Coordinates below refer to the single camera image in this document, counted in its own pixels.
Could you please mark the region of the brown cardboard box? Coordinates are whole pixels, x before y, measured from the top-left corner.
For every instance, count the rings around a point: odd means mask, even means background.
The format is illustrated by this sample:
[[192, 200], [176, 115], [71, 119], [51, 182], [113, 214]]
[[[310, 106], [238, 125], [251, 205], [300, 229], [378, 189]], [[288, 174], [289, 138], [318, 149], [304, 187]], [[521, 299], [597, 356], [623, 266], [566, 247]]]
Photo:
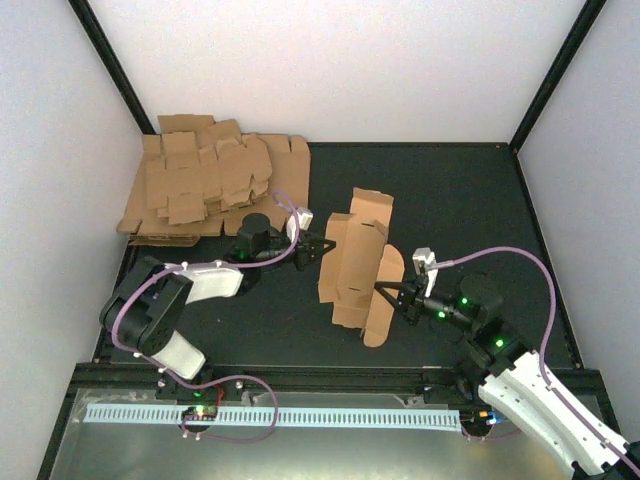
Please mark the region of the brown cardboard box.
[[333, 324], [358, 329], [368, 348], [386, 342], [394, 313], [374, 285], [399, 282], [405, 272], [402, 254], [388, 242], [393, 202], [388, 194], [354, 188], [350, 211], [332, 213], [325, 230], [336, 246], [322, 258], [319, 301], [333, 305]]

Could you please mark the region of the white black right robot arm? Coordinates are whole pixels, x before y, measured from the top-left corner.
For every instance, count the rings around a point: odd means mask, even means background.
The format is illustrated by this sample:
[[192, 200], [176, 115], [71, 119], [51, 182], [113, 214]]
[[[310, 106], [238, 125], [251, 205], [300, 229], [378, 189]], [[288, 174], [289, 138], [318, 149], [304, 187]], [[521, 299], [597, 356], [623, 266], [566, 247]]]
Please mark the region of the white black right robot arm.
[[598, 419], [553, 374], [501, 316], [503, 297], [488, 276], [464, 277], [451, 295], [431, 289], [426, 274], [375, 289], [411, 323], [430, 316], [461, 331], [471, 359], [454, 379], [461, 400], [482, 400], [505, 415], [574, 479], [638, 478], [638, 443]]

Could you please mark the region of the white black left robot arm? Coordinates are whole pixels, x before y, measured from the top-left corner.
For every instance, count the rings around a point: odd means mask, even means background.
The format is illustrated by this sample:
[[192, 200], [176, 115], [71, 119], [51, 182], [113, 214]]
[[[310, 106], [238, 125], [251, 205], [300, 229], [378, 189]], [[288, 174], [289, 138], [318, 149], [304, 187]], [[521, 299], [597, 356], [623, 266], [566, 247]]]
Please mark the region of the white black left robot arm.
[[242, 222], [233, 246], [206, 264], [168, 264], [153, 257], [138, 261], [103, 307], [100, 322], [115, 346], [179, 378], [193, 399], [214, 388], [205, 355], [177, 330], [184, 307], [250, 290], [268, 267], [291, 263], [297, 270], [320, 263], [319, 299], [333, 306], [332, 322], [358, 329], [368, 348], [382, 346], [394, 314], [392, 285], [402, 280], [401, 253], [387, 241], [386, 227], [353, 214], [329, 221], [325, 236], [309, 232], [313, 216], [295, 210], [277, 229], [264, 214]]

